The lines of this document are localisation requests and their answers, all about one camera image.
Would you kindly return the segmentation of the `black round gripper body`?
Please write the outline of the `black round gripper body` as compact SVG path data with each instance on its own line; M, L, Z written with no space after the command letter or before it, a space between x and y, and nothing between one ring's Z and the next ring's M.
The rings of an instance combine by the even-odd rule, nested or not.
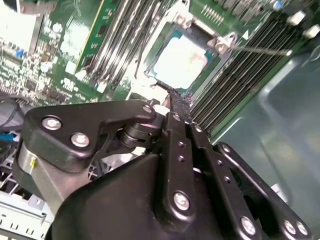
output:
M48 240L233 240L192 156L146 154L73 192Z

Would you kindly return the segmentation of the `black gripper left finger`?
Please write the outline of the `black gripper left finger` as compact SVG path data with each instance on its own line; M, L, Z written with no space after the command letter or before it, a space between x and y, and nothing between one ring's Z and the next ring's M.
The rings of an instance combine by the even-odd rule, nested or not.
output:
M55 105L30 110L21 167L54 214L76 190L143 155L177 156L192 146L175 93L158 113L143 100Z

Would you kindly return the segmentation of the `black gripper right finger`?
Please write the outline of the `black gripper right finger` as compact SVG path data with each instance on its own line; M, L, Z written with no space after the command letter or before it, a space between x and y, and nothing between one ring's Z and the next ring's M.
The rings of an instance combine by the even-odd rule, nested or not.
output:
M187 122L195 165L204 176L225 240L311 240L312 231L225 142L210 144L192 121L188 95L174 93L174 111Z

